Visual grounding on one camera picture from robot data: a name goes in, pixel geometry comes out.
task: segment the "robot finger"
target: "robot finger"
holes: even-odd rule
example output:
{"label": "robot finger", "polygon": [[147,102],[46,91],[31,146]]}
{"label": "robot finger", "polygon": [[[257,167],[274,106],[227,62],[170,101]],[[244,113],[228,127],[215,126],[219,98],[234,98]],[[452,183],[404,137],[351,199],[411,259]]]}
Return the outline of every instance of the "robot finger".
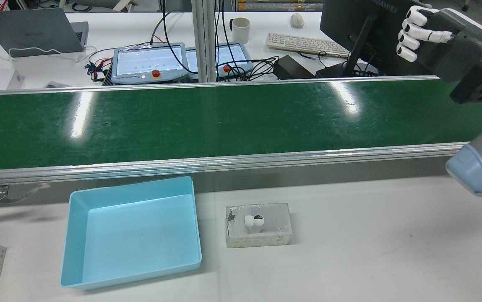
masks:
{"label": "robot finger", "polygon": [[402,27],[403,31],[413,39],[435,43],[446,43],[451,40],[451,32],[423,29],[418,25],[409,23],[406,19],[403,21]]}
{"label": "robot finger", "polygon": [[404,32],[404,30],[400,30],[398,34],[398,39],[401,44],[406,46],[407,48],[411,50],[416,50],[419,47],[419,41],[413,38],[410,38],[408,34]]}
{"label": "robot finger", "polygon": [[408,49],[401,43],[398,44],[396,48],[396,53],[398,54],[398,56],[406,59],[409,62],[414,62],[418,58],[416,53],[414,53],[412,50]]}
{"label": "robot finger", "polygon": [[409,23],[413,23],[418,26],[423,26],[427,23],[427,19],[438,10],[433,8],[423,8],[421,6],[411,6],[407,12],[407,20]]}

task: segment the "monitor stand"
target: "monitor stand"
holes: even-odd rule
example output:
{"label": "monitor stand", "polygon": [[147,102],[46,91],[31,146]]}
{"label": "monitor stand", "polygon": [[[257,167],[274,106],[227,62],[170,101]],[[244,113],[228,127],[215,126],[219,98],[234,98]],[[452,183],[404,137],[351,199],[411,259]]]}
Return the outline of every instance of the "monitor stand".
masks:
{"label": "monitor stand", "polygon": [[367,37],[371,32],[371,28],[373,27],[373,23],[375,23],[375,20],[377,20],[377,15],[367,16],[366,20],[364,21],[364,25],[360,30],[360,34],[358,35],[358,39],[354,43],[351,54],[347,59],[346,64],[338,63],[336,65],[332,65],[330,67],[326,67],[321,70],[318,70],[315,73],[315,77],[332,78],[332,77],[353,76],[354,67],[358,63],[358,59],[360,58],[360,52],[362,52],[362,49],[366,44]]}

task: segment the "white desk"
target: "white desk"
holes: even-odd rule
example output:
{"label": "white desk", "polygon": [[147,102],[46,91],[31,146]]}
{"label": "white desk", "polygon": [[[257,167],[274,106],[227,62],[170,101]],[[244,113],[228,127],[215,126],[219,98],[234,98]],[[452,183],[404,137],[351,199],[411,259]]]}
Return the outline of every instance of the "white desk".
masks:
{"label": "white desk", "polygon": [[[296,53],[269,49],[266,35],[269,32],[295,34],[313,38],[327,38],[319,30],[320,12],[300,12],[306,21],[302,29],[295,29],[289,25],[289,12],[235,12],[225,14],[225,23],[229,39],[229,19],[233,17],[246,17],[250,20],[250,40],[246,48],[252,59],[264,59],[278,55],[291,55],[312,73],[323,66],[318,60],[304,59]],[[88,44],[97,49],[121,47],[130,44],[139,44],[149,41],[155,24],[162,18],[162,13],[69,13],[71,22],[88,21],[90,25]],[[170,42],[184,42],[187,47],[195,46],[193,34],[193,20],[191,13],[172,13],[167,18],[168,37]],[[162,27],[157,35],[164,39]],[[219,23],[219,42],[225,42],[222,23]],[[0,56],[8,54],[0,46]],[[112,50],[95,55],[94,60],[102,57],[111,57]],[[49,81],[55,81],[75,87],[100,86],[94,83],[86,74],[84,66],[87,60],[76,63],[77,55],[45,55],[38,57],[16,58],[14,61],[0,59],[0,69],[15,68],[25,77],[24,89],[37,89],[44,87]],[[327,65],[341,62],[339,59],[324,59]]]}
{"label": "white desk", "polygon": [[[226,248],[226,206],[283,202],[289,245]],[[449,176],[204,193],[196,208],[199,270],[92,291],[58,285],[68,203],[0,208],[0,302],[482,301],[482,199]]]}

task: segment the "plastic box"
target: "plastic box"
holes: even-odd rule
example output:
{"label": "plastic box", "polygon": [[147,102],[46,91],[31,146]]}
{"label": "plastic box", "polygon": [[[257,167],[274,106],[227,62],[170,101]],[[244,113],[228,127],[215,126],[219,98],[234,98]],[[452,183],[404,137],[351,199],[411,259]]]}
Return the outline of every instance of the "plastic box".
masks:
{"label": "plastic box", "polygon": [[[261,226],[247,227],[245,216],[261,215]],[[287,204],[260,204],[226,207],[226,247],[244,248],[287,245],[293,231]]]}
{"label": "plastic box", "polygon": [[189,176],[71,194],[62,287],[165,276],[198,269],[201,261]]}

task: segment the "white mug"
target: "white mug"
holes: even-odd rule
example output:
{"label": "white mug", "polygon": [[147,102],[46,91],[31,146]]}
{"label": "white mug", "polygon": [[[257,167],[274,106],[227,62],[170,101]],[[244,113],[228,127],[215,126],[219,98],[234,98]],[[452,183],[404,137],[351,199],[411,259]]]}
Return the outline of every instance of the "white mug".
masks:
{"label": "white mug", "polygon": [[229,29],[232,31],[234,41],[248,43],[248,32],[250,30],[250,21],[247,18],[235,18],[229,21]]}

